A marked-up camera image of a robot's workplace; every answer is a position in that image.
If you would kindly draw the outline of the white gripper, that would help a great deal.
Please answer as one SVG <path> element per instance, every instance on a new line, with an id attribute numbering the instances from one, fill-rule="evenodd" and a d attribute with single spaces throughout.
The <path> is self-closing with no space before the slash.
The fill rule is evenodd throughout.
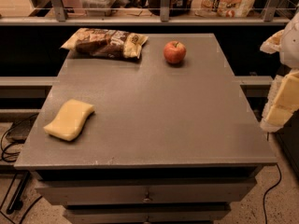
<path id="1" fill-rule="evenodd" d="M 290 68 L 299 68 L 299 13 L 280 30 L 267 38 L 260 51 L 268 54 L 279 52 L 280 62 Z M 272 81 L 267 103 L 264 106 L 260 127 L 268 133 L 281 129 L 299 110 L 299 70 L 286 76 L 276 75 Z"/>

